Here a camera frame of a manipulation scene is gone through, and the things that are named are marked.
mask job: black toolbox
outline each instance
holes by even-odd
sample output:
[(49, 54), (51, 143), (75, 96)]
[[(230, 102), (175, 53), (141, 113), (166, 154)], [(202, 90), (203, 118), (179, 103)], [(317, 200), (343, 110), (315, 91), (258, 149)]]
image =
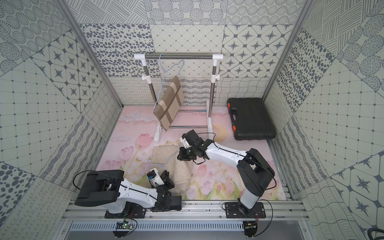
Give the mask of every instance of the black toolbox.
[(262, 140), (276, 137), (276, 130), (261, 98), (229, 98), (233, 136), (236, 140)]

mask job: aluminum rail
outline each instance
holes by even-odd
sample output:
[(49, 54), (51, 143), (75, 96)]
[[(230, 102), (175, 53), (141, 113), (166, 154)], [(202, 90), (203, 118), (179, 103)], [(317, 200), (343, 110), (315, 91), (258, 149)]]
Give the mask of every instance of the aluminum rail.
[[(226, 218), (225, 211), (221, 208), (224, 202), (237, 202), (237, 201), (224, 201), (224, 200), (192, 200), (183, 201), (181, 211), (169, 212), (151, 212), (147, 210), (144, 219), (140, 220), (180, 220), (180, 221), (226, 221), (226, 220), (240, 220), (247, 221), (253, 218)], [(271, 206), (266, 201), (261, 201), (264, 204), (266, 218), (259, 219), (260, 221), (269, 221), (272, 215)], [(273, 207), (273, 220), (309, 220), (307, 212), (301, 201), (270, 201)], [(80, 207), (74, 205), (72, 201), (66, 212), (63, 215), (63, 221), (116, 221), (115, 219), (106, 219), (104, 214), (106, 209), (101, 206), (97, 207)]]

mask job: black mounting plate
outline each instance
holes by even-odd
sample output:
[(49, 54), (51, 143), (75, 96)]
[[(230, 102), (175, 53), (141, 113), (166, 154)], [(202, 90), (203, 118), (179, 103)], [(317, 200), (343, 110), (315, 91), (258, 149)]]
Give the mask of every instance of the black mounting plate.
[(131, 218), (144, 218), (145, 213), (147, 212), (147, 210), (142, 206), (140, 206), (139, 204), (135, 204), (133, 202), (127, 202), (125, 204), (125, 208), (122, 213), (111, 214), (107, 210), (105, 212), (104, 218), (126, 218), (131, 215), (132, 211), (133, 211), (133, 215), (131, 216)]
[(251, 213), (244, 217), (238, 210), (238, 202), (225, 202), (223, 205), (227, 218), (256, 218), (257, 212), (259, 218), (266, 218), (264, 205), (262, 202), (256, 202)]

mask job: white plastic connector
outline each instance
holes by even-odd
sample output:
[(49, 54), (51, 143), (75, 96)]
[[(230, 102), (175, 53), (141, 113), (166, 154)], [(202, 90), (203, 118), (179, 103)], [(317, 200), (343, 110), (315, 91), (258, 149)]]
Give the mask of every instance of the white plastic connector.
[(220, 80), (220, 75), (211, 75), (211, 83), (216, 83), (218, 80)]
[(152, 79), (151, 79), (151, 76), (150, 75), (148, 75), (148, 76), (146, 76), (146, 75), (141, 75), (141, 79), (142, 80), (147, 80), (147, 83), (148, 84), (151, 84), (152, 83)]
[(223, 54), (212, 54), (213, 60), (223, 60), (224, 55)]
[(133, 55), (133, 57), (136, 59), (136, 60), (145, 60), (145, 54), (143, 53), (135, 53)]

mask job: toolbox handle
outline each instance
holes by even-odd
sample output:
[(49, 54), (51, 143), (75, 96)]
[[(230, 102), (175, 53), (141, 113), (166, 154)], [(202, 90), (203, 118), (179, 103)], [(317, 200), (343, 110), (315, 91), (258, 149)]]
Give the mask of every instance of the toolbox handle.
[(237, 110), (236, 109), (230, 109), (229, 110), (229, 116), (231, 116), (231, 122), (233, 122), (233, 125), (235, 125), (235, 122), (238, 120)]

